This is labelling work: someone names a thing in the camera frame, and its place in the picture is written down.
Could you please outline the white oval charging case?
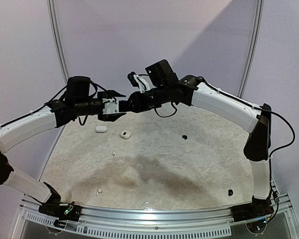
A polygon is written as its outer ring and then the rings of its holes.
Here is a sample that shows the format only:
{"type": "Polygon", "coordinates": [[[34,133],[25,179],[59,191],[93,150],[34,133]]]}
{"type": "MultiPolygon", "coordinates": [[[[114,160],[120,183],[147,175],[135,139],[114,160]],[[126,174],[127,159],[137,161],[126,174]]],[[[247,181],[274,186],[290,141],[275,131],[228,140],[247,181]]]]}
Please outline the white oval charging case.
{"type": "Polygon", "coordinates": [[[106,133],[107,132],[107,127],[104,125],[98,125],[95,127],[95,132],[96,133],[106,133]]]}

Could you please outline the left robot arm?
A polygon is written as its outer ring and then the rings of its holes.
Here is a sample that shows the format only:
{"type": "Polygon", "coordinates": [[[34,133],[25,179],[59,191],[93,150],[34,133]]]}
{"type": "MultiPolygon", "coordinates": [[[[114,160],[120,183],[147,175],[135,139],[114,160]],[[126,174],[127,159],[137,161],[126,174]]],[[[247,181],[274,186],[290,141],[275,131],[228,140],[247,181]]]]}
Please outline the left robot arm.
{"type": "Polygon", "coordinates": [[[86,120],[81,117],[98,116],[104,121],[114,121],[123,115],[119,111],[118,99],[121,97],[122,94],[106,90],[88,77],[75,76],[39,108],[0,124],[0,185],[30,196],[53,216],[60,216],[64,205],[55,189],[13,167],[5,154],[34,136],[71,121],[78,120],[84,125],[86,120]]]}

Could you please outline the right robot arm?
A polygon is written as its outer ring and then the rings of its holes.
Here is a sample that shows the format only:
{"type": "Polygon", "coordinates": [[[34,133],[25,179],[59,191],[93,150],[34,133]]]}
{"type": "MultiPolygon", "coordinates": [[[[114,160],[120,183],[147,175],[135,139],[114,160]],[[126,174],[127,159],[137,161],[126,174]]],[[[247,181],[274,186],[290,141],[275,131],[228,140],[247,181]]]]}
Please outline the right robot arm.
{"type": "Polygon", "coordinates": [[[132,93],[128,100],[119,102],[120,112],[141,113],[155,110],[165,103],[182,103],[217,114],[244,129],[248,139],[244,155],[250,161],[254,180],[252,202],[248,213],[258,217],[270,203],[271,116],[270,106],[261,107],[244,101],[209,84],[203,77],[186,75],[178,79],[167,60],[160,60],[145,68],[154,88],[138,83],[135,73],[128,79],[140,91],[132,93]]]}

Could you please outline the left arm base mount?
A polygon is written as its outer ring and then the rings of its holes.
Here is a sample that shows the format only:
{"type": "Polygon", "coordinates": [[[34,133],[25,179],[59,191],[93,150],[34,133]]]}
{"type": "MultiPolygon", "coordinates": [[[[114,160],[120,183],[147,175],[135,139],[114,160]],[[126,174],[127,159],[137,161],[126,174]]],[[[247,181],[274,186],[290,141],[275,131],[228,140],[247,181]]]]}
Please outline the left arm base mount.
{"type": "Polygon", "coordinates": [[[56,217],[60,221],[78,222],[81,216],[82,207],[72,203],[48,201],[39,206],[38,211],[42,214],[56,217]]]}

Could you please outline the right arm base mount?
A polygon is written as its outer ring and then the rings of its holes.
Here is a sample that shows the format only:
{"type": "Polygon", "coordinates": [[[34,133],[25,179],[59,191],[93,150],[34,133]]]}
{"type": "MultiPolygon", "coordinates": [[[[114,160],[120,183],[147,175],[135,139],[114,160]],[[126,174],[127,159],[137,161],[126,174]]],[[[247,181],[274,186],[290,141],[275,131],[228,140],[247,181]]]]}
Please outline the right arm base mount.
{"type": "Polygon", "coordinates": [[[250,203],[232,206],[230,210],[234,222],[264,217],[274,212],[270,197],[257,199],[254,196],[250,203]]]}

